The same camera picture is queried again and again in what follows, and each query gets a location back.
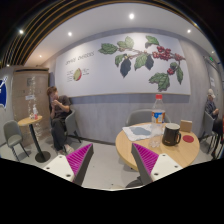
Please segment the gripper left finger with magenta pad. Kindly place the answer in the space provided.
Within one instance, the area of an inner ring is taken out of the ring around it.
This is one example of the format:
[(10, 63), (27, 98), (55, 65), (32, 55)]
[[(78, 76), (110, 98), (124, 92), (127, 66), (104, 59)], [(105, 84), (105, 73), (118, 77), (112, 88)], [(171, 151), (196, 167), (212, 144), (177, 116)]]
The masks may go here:
[(93, 153), (93, 144), (88, 144), (67, 156), (58, 155), (44, 170), (81, 186)]

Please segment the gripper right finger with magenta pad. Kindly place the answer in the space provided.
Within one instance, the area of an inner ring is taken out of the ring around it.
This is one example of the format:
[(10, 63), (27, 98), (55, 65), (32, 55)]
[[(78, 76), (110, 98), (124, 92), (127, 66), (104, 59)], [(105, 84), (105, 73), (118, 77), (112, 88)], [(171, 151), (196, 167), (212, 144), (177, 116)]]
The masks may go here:
[(131, 153), (137, 164), (140, 180), (143, 185), (147, 185), (182, 169), (166, 153), (158, 155), (137, 143), (132, 144)]

